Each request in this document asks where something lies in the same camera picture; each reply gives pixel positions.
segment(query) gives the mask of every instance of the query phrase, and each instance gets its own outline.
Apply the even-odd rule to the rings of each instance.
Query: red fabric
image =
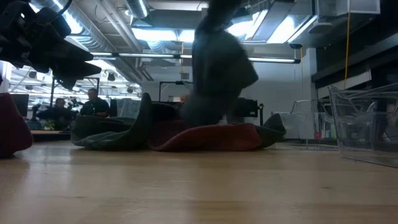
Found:
[[[156,151],[252,151],[261,143],[253,124],[189,128],[182,121],[155,124],[148,139],[149,149]]]
[[[0,118],[0,157],[32,146],[32,133],[8,93],[0,93]]]

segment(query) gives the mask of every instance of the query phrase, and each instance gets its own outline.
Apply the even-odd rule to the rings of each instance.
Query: computer monitor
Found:
[[[29,94],[11,94],[12,99],[14,100],[15,105],[19,111],[21,116],[27,116],[27,105],[29,102]]]

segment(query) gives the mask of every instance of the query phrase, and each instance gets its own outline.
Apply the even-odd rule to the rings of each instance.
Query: man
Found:
[[[53,121],[53,128],[57,131],[66,130],[73,119],[72,112],[65,108],[65,100],[63,98],[57,98],[53,108],[47,108],[45,111],[39,112],[37,117],[42,120]]]
[[[108,102],[98,97],[97,89],[91,88],[88,90],[88,101],[80,110],[81,115],[99,116],[106,118],[109,116]]]

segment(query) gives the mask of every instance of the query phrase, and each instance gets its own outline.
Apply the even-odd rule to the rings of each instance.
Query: clear plastic bin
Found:
[[[329,92],[343,157],[398,167],[398,83],[350,94],[330,86]]]
[[[286,129],[281,147],[306,150],[337,150],[330,100],[295,101],[290,112],[279,113]]]

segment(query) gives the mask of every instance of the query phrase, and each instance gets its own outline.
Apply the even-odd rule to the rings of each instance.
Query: fluorescent light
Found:
[[[139,58],[182,58],[190,59],[192,55],[179,55],[179,54],[145,54],[145,53],[120,53],[120,57],[139,57]],[[296,59],[288,58],[262,58],[262,57],[249,57],[251,62],[277,62],[277,63],[295,63]]]
[[[271,37],[267,40],[268,44],[283,44],[294,33],[294,20],[291,16],[287,16],[276,28]]]
[[[112,56],[112,53],[106,53],[106,52],[90,52],[94,56]]]
[[[12,94],[29,94],[29,96],[42,96],[42,97],[51,97],[51,93],[26,93],[26,92],[13,92]],[[87,94],[71,94],[71,93],[54,93],[54,97],[65,97],[65,96],[72,96],[72,97],[78,97],[78,98],[83,98],[83,99],[88,99]],[[123,99],[123,98],[132,98],[133,100],[138,100],[139,97],[136,96],[136,94],[128,94],[128,95],[98,95],[101,98],[106,98],[107,96],[110,96],[111,98],[114,99]]]
[[[195,39],[195,30],[183,30],[178,37],[179,41],[192,43]]]
[[[285,58],[256,58],[250,57],[251,62],[275,62],[275,63],[294,63],[295,59],[285,59]]]
[[[140,57],[140,58],[174,58],[172,54],[141,54],[141,53],[120,53],[120,57]]]
[[[33,10],[35,13],[37,13],[37,12],[40,11],[40,10],[37,9],[36,6],[34,6],[32,3],[29,3],[29,6],[32,8],[32,10]]]
[[[90,63],[92,65],[96,65],[96,66],[102,68],[102,70],[116,71],[116,68],[114,66],[106,63],[104,60],[91,60],[91,61],[88,61],[87,63]]]
[[[241,37],[245,35],[250,27],[253,26],[253,21],[239,22],[233,24],[227,29],[227,32],[234,35],[235,37]]]
[[[116,60],[116,57],[101,57],[101,56],[97,57],[97,56],[95,56],[94,60]]]
[[[299,35],[301,35],[311,24],[313,24],[318,19],[318,16],[313,16],[304,26],[300,28],[287,42],[295,40]]]
[[[180,55],[180,58],[182,58],[182,59],[191,59],[192,55]]]
[[[268,13],[268,10],[263,10],[263,11],[261,11],[261,12],[259,13],[259,15],[258,15],[256,18],[254,18],[254,17],[255,17],[255,15],[256,15],[257,13],[255,13],[255,14],[253,15],[254,24],[253,24],[253,26],[250,28],[250,30],[247,32],[247,34],[246,34],[246,36],[245,36],[245,40],[247,40],[247,39],[249,39],[249,38],[252,38],[252,37],[254,36],[254,34],[255,34],[255,33],[257,32],[257,30],[259,29],[261,23],[263,22],[264,18],[266,17],[267,13]]]
[[[172,30],[152,30],[132,28],[137,39],[145,41],[177,40],[177,35]]]

